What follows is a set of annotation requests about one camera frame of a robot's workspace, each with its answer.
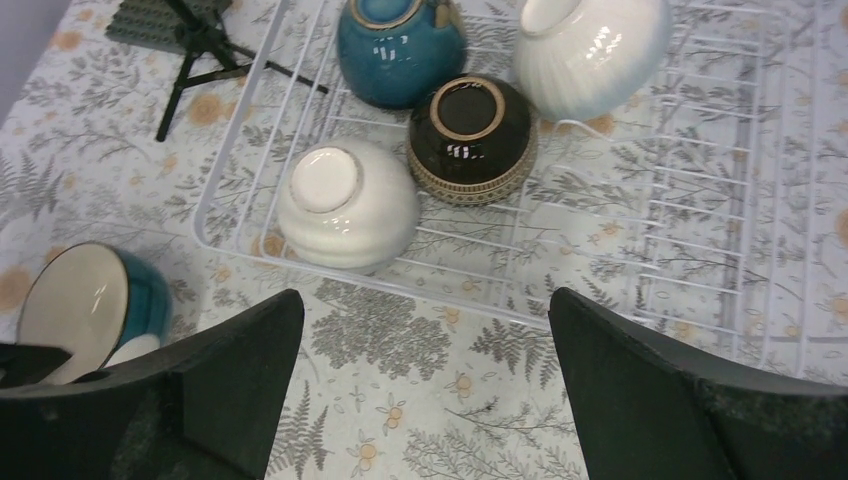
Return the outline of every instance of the dish rack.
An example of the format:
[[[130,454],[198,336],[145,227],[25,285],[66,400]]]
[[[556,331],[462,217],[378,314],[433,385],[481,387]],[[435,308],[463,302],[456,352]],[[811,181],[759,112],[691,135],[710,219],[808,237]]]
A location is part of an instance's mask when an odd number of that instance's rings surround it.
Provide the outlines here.
[[[405,161],[408,112],[369,107],[346,89],[333,48],[341,0],[300,3],[274,12],[255,64],[296,58],[295,73],[316,86],[251,70],[197,205],[203,246],[543,329],[550,294],[568,286],[705,350],[796,375],[808,344],[830,341],[806,331],[803,299],[781,287],[776,242],[761,241],[768,231],[777,238],[785,214],[784,16],[673,4],[667,59],[625,105],[586,124],[540,122],[533,174],[498,204],[451,207],[420,192],[407,252],[362,276],[305,263],[285,246],[278,185],[293,159],[335,136],[368,139]],[[496,13],[464,15],[466,71],[514,83],[517,12]],[[276,107],[248,119],[257,102]],[[808,269],[794,274],[809,288]],[[800,312],[795,331],[763,320],[782,311]],[[776,350],[794,353],[794,365],[773,365]]]

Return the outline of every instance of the white ribbed bowl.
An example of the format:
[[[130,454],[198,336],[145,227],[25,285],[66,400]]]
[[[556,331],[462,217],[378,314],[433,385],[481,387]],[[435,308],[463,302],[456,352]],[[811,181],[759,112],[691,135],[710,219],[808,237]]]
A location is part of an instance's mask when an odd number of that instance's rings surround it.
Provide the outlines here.
[[[513,66],[550,121],[585,121],[623,104],[671,40],[667,0],[527,0]]]

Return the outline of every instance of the gold rim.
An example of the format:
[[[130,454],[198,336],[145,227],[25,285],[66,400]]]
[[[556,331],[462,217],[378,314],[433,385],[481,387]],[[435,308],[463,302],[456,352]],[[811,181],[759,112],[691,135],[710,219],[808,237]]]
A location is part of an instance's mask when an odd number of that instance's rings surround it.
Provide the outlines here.
[[[444,123],[442,123],[442,119],[439,117],[439,103],[442,101],[442,97],[448,93],[448,90],[456,87],[457,85],[462,85],[465,83],[478,84],[481,87],[485,88],[492,94],[492,97],[495,99],[495,118],[492,119],[492,123],[489,124],[488,127],[484,128],[482,131],[473,133],[471,135],[460,135],[453,130],[448,129]],[[442,85],[442,88],[436,92],[436,96],[433,97],[433,100],[430,102],[430,120],[433,122],[433,126],[436,127],[436,130],[448,137],[450,139],[456,140],[458,142],[470,142],[472,140],[478,140],[480,138],[485,137],[486,135],[495,131],[498,128],[498,125],[503,121],[504,113],[506,112],[506,101],[503,98],[503,93],[498,90],[498,87],[486,80],[485,78],[480,77],[462,77],[451,80],[450,82]]]
[[[350,0],[350,11],[353,13],[353,18],[357,23],[369,30],[388,30],[389,28],[395,28],[406,23],[413,15],[415,15],[416,12],[418,12],[418,9],[421,8],[421,4],[424,3],[424,0],[415,0],[412,2],[412,6],[409,7],[409,10],[407,10],[402,17],[389,23],[369,22],[362,16],[361,13],[359,13],[359,8],[357,8],[358,3],[359,0]]]
[[[412,176],[435,197],[455,205],[482,205],[507,197],[530,176],[535,164],[537,147],[538,135],[534,122],[530,129],[527,149],[512,168],[494,180],[474,185],[463,185],[447,182],[433,175],[424,167],[412,150],[411,141],[409,139],[406,141],[406,151]]]

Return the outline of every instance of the white bowl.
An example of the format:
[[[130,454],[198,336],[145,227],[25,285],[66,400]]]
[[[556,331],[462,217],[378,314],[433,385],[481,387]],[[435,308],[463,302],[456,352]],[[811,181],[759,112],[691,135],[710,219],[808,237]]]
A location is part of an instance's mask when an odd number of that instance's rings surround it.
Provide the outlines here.
[[[313,147],[290,166],[277,201],[280,230],[302,259],[371,273],[406,249],[420,207],[406,165],[355,138]]]
[[[623,104],[671,39],[667,0],[527,0],[513,66],[550,121],[586,121]]]

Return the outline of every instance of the white wire dish rack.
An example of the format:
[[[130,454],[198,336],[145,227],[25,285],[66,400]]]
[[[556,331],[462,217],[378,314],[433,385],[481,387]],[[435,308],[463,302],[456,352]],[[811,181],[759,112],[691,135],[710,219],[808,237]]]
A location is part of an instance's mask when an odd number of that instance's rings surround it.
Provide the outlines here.
[[[777,105],[792,35],[780,15],[675,5],[667,61],[627,104],[589,125],[543,122],[534,173],[506,201],[453,208],[420,193],[407,252],[359,276],[307,264],[284,246],[279,180],[300,153],[336,136],[403,158],[407,112],[374,109],[346,89],[333,48],[341,1],[308,3],[275,12],[256,64],[288,54],[281,61],[296,61],[296,73],[330,93],[251,71],[197,207],[202,245],[540,328],[553,289],[570,286],[634,321],[694,332],[687,341],[747,364],[768,368],[771,352],[790,349],[792,370],[804,370],[807,344],[820,339],[804,329],[803,302],[781,293],[776,242],[758,240],[763,228],[781,228],[774,220],[783,214],[775,189],[758,185],[783,184]],[[466,71],[514,80],[516,18],[465,15]],[[257,101],[279,107],[244,120]],[[749,321],[793,308],[795,334]]]

